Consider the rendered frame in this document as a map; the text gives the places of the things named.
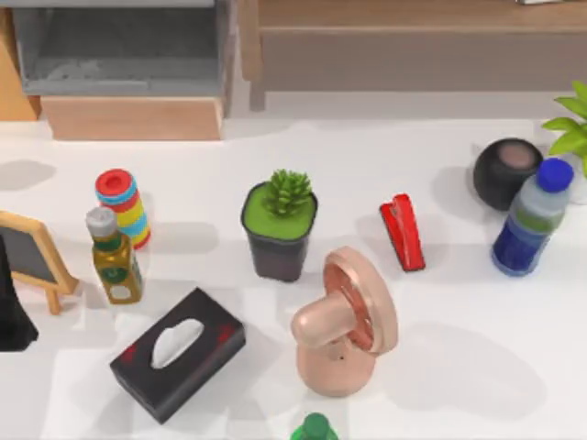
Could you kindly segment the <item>framed blackboard with wooden easel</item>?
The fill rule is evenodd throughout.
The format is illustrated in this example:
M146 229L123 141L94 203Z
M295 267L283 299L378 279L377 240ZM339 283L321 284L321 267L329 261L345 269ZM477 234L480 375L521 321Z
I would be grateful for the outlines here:
M79 281L67 270L48 228L37 219L0 211L0 236L13 278L41 287L50 313L59 315L59 295L74 294Z

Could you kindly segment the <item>rose gold desk fan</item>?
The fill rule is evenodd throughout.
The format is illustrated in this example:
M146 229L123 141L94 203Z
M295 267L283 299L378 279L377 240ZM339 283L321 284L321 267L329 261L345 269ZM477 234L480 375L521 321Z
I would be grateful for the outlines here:
M377 357L398 342L398 322L387 285L353 247L331 251L323 268L325 295L291 322L299 376L317 394L346 397L371 379Z

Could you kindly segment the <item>stack of coloured rings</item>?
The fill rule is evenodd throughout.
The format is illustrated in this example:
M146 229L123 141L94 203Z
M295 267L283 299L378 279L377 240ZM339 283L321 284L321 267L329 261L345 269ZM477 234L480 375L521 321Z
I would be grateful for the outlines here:
M100 204L116 213L118 228L131 239L133 248L143 248L150 239L150 223L133 175L123 169L106 170L94 187Z

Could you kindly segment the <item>yellow oil bottle grey cap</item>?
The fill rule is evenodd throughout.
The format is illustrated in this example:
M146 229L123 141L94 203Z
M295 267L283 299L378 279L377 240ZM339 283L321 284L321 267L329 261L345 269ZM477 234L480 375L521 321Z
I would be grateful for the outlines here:
M143 279L131 240L118 229L116 213L97 206L86 214L85 223L93 240L94 267L108 300L138 303Z

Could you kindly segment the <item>red stapler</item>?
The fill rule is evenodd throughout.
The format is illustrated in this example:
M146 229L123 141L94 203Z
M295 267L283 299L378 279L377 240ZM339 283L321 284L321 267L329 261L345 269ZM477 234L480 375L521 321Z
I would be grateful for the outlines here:
M423 270L426 263L410 197L396 194L380 205L380 214L403 271Z

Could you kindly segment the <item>green bottle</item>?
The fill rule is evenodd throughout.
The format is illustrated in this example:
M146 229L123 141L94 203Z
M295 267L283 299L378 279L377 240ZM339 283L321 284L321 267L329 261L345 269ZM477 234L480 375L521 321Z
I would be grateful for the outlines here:
M338 440L338 435L324 414L311 412L292 432L290 440Z

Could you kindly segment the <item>black tissue box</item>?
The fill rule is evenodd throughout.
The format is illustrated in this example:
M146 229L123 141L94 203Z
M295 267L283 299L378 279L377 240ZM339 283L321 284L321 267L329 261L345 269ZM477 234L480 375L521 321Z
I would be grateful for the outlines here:
M111 363L119 385L158 423L169 420L246 344L244 325L196 288Z

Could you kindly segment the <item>blue water bottle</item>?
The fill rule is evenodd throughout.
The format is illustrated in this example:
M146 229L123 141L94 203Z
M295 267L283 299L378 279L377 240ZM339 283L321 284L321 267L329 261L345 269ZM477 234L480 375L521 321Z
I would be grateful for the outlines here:
M525 180L492 246L493 263L501 272L522 277L535 269L566 213L573 177L567 161L550 158Z

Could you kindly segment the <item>green leafy plant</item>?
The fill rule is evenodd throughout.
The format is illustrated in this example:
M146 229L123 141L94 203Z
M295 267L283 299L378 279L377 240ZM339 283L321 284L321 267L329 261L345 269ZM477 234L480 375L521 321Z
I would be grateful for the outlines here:
M560 96L555 102L578 116L578 121L569 116L558 116L542 124L552 132L560 132L559 137L548 150L550 156L572 154L581 160L581 174L587 179L587 83L573 81L573 96Z

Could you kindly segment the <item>black pot with green succulent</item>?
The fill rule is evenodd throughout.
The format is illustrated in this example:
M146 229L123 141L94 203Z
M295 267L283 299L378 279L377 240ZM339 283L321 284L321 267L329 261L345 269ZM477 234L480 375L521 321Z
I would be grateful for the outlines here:
M302 172L275 170L250 188L240 223L258 276L283 282L300 278L317 209L311 180Z

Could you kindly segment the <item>wooden open shelf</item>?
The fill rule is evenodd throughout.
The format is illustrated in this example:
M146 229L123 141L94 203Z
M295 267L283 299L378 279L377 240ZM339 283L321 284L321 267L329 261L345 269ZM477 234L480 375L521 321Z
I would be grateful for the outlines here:
M532 93L587 79L587 0L236 0L264 92Z

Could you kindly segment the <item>black round speaker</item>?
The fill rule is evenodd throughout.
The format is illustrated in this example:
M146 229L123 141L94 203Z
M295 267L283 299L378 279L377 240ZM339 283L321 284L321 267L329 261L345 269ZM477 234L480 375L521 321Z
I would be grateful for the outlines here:
M506 212L542 160L540 150L527 140L517 137L498 139L475 161L472 172L474 189L487 205Z

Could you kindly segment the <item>pale wooden drawer front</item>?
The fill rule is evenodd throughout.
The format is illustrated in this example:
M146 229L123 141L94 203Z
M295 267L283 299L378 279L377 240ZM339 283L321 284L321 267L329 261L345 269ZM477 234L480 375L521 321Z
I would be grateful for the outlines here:
M224 100L204 97L43 96L52 135L67 141L222 138Z

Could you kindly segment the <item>wooden cupboard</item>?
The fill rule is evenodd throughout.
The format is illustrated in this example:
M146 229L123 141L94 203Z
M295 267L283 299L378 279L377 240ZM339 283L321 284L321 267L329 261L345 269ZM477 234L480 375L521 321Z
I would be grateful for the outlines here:
M40 112L39 97L22 89L11 10L0 7L0 122L33 122Z

